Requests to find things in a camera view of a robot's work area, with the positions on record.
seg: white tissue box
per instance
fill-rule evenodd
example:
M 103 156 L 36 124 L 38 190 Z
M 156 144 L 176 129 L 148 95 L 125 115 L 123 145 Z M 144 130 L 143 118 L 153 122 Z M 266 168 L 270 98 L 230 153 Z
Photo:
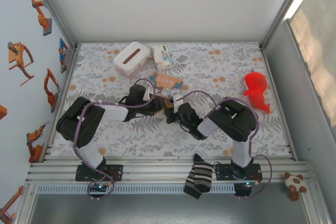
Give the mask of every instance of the white tissue box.
M 118 73 L 134 78 L 150 60 L 149 48 L 139 42 L 132 42 L 114 58 L 113 62 Z

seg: sock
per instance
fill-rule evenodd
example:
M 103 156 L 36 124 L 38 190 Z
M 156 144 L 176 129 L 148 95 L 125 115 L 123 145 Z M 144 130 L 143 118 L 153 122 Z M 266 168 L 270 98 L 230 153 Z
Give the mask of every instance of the sock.
M 213 165 L 205 162 L 199 155 L 195 154 L 194 167 L 196 188 L 202 193 L 209 192 L 211 190 Z
M 194 198 L 199 199 L 202 193 L 195 187 L 194 176 L 195 176 L 195 169 L 193 166 L 184 184 L 183 191 L 186 194 L 189 194 L 190 196 L 193 196 Z

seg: red toy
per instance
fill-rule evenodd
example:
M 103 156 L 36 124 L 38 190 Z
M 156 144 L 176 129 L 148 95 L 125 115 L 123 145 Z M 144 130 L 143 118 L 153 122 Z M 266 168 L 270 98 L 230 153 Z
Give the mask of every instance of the red toy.
M 252 72 L 248 73 L 244 81 L 248 90 L 244 92 L 244 95 L 248 95 L 251 104 L 257 109 L 266 111 L 269 114 L 270 104 L 265 103 L 264 92 L 267 89 L 267 80 L 262 73 Z

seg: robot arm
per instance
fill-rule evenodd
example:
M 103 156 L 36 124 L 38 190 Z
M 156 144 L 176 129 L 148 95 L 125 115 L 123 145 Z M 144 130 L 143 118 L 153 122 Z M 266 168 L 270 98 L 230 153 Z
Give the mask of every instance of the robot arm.
M 94 143 L 91 141 L 100 122 L 119 121 L 128 122 L 132 118 L 140 115 L 154 115 L 157 111 L 166 106 L 166 102 L 162 97 L 153 97 L 153 88 L 145 88 L 144 86 L 135 84 L 130 88 L 129 95 L 121 99 L 115 106 L 107 105 L 99 102 L 99 105 L 91 105 L 85 112 L 85 117 L 81 122 L 78 138 L 76 141 L 76 151 L 93 168 L 104 170 L 105 159 L 98 152 Z M 84 107 L 90 101 L 84 97 L 79 97 L 66 113 L 59 119 L 56 130 L 66 140 L 74 141 L 79 116 Z M 94 174 L 94 179 L 100 179 L 100 174 Z
M 253 164 L 248 137 L 256 126 L 257 120 L 249 108 L 229 100 L 212 111 L 197 129 L 205 136 L 220 129 L 232 138 L 235 150 L 231 162 L 233 174 L 238 179 L 244 179 Z

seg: table surface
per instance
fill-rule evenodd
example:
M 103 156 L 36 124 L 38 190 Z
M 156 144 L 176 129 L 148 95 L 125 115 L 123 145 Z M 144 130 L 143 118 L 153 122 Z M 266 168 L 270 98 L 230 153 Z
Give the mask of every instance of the table surface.
M 119 101 L 128 95 L 129 88 L 138 78 L 148 78 L 156 71 L 150 62 L 134 79 L 115 71 L 114 57 L 128 44 L 82 44 L 71 77 L 63 111 L 79 96 L 91 101 Z M 148 47 L 157 44 L 145 44 Z M 160 71 L 184 81 L 181 94 L 203 90 L 216 102 L 224 97 L 237 97 L 249 103 L 243 95 L 243 78 L 251 71 L 270 78 L 259 45 L 255 44 L 165 44 L 174 59 L 172 69 Z M 272 114 L 256 110 L 260 130 L 253 139 L 253 154 L 289 156 L 282 131 L 280 115 L 271 91 L 265 94 Z M 199 116 L 204 117 L 213 107 L 205 95 L 196 93 L 186 98 Z M 105 156 L 201 156 L 233 155 L 232 140 L 222 131 L 216 131 L 204 141 L 197 141 L 178 124 L 166 124 L 161 111 L 155 116 L 133 119 L 130 122 L 102 122 L 93 138 L 98 150 Z M 71 142 L 56 134 L 52 156 L 74 156 Z

